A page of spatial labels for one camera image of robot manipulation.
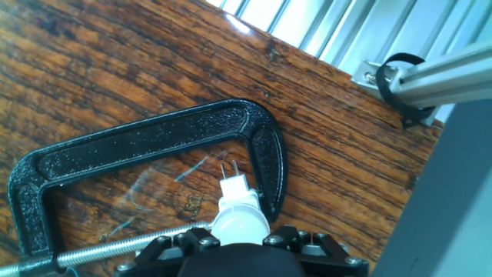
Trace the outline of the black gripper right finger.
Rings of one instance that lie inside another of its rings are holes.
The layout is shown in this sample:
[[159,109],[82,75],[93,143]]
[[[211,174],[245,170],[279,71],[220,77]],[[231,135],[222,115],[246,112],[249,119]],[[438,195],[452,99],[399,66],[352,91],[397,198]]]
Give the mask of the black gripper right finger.
[[326,233],[311,234],[285,225],[266,236],[262,245],[291,253],[307,276],[369,276],[369,261],[350,255]]

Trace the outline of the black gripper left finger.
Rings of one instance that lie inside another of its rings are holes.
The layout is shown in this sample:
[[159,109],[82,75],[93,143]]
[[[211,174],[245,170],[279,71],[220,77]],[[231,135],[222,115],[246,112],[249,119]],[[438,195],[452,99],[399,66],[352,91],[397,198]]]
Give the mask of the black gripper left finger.
[[153,239],[130,262],[115,267],[114,277],[177,276],[186,258],[221,246],[205,228],[192,228],[174,237]]

